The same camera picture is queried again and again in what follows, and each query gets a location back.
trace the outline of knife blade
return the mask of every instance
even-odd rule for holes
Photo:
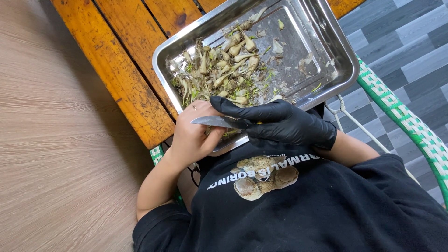
[[[198,117],[191,121],[194,124],[203,124],[210,126],[219,126],[224,128],[232,128],[239,130],[246,130],[249,126],[255,123],[241,118],[233,118],[228,116],[204,116]]]

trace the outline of wooden floor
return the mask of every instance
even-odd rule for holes
[[[0,59],[0,251],[132,251],[151,156],[49,0],[0,0]]]

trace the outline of white cord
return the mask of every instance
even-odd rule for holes
[[[324,102],[325,107],[328,109],[328,111],[330,111],[336,119],[337,125],[339,127],[339,130],[343,133],[344,131],[342,130],[342,126],[340,124],[339,118],[337,116],[338,113],[343,112],[348,118],[350,118],[350,120],[352,120],[367,136],[370,137],[370,139],[372,139],[385,153],[391,153],[389,150],[387,150],[387,148],[380,143],[366,128],[364,128],[364,126],[361,125],[361,123],[359,123],[349,112],[347,112],[345,110],[345,105],[344,105],[344,100],[342,99],[342,96],[340,94],[337,94],[337,97],[339,99],[340,102],[340,108],[338,110],[334,110],[332,108],[330,108],[330,106],[328,106],[327,102]],[[408,169],[405,167],[406,173],[415,181],[417,182],[418,185],[420,185],[420,183],[417,181],[417,179],[408,171]]]

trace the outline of metal tray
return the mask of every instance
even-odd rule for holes
[[[236,21],[242,23],[263,7],[268,8],[247,35],[267,29],[267,36],[255,41],[260,52],[272,45],[275,37],[280,38],[279,42],[286,43],[283,45],[283,63],[269,65],[279,72],[271,85],[278,86],[284,81],[282,85],[286,100],[295,100],[297,107],[308,110],[356,81],[359,63],[326,0],[227,0],[162,43],[154,52],[154,71],[178,113],[183,108],[180,97],[171,86],[172,75],[165,66],[166,58],[176,58],[184,50],[194,52],[195,40],[200,37],[204,45],[219,46],[224,42],[222,29],[234,25]],[[285,26],[281,31],[278,19]],[[299,61],[310,52],[313,53],[313,60],[306,65],[306,77],[297,67]],[[261,60],[266,62],[272,55],[271,49],[261,56]],[[334,59],[334,65],[327,63],[331,59]],[[221,141],[210,156],[222,155],[248,141],[247,135],[239,133]]]

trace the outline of black nitrile glove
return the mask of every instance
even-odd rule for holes
[[[275,100],[268,104],[239,108],[221,96],[210,97],[211,105],[220,113],[263,122],[247,129],[249,140],[258,146],[260,139],[290,145],[314,145],[331,150],[336,140],[336,127],[289,102]]]

